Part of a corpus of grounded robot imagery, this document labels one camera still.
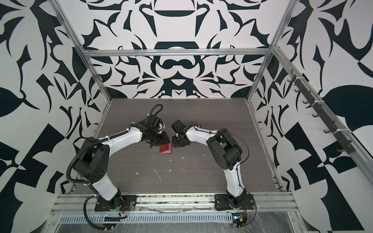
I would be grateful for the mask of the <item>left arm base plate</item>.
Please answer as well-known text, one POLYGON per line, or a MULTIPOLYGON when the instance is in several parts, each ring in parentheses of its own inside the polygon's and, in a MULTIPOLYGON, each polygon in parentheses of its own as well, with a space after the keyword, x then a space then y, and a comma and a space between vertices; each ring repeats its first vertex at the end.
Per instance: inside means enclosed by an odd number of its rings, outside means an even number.
POLYGON ((137 195, 116 195, 111 201, 107 201, 101 196, 98 196, 96 205, 94 208, 95 212, 108 212, 120 210, 126 212, 134 209, 137 204, 137 195))

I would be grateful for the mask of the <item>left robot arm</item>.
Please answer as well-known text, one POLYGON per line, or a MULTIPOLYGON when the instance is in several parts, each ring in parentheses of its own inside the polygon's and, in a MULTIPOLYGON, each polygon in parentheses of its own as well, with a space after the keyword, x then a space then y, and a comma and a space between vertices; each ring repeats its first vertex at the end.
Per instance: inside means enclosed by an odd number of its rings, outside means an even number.
POLYGON ((144 121, 134 123, 112 136, 86 139, 68 165, 67 181, 89 186, 96 195, 108 202, 116 199, 120 191, 107 173, 109 158, 116 152, 143 141, 151 148, 169 144, 170 139, 163 131, 164 127, 159 117, 149 114, 144 121))

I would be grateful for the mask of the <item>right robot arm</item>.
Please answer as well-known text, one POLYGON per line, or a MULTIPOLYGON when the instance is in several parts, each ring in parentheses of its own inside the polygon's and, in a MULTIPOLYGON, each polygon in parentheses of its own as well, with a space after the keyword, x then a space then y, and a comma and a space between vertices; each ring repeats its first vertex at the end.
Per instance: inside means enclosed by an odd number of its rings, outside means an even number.
POLYGON ((192 142, 207 146, 217 163, 224 170, 227 194, 235 199, 245 192, 241 177, 242 148, 225 129, 217 131, 202 129, 196 125, 185 125, 177 120, 171 125, 176 135, 173 136, 175 148, 185 147, 192 142))

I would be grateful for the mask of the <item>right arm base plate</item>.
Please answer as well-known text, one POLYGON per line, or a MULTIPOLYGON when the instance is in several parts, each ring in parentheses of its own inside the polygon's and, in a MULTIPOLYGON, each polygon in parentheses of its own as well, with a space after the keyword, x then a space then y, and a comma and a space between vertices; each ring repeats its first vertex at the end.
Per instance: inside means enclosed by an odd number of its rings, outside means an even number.
POLYGON ((249 193, 243 192, 240 196, 234 197, 230 194, 215 194, 214 195, 214 208, 217 211, 225 210, 253 210, 255 207, 254 197, 249 193))

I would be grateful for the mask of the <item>red leather card holder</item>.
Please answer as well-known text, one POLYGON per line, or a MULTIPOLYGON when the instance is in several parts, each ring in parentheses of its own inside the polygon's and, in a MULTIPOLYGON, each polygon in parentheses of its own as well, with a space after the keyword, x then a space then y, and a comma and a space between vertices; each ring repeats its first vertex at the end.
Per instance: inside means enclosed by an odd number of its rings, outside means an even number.
POLYGON ((159 152, 162 155, 172 154, 172 152, 173 152, 173 144, 169 143, 169 144, 166 144, 166 145, 162 145, 162 146, 160 146, 159 149, 160 149, 159 152))

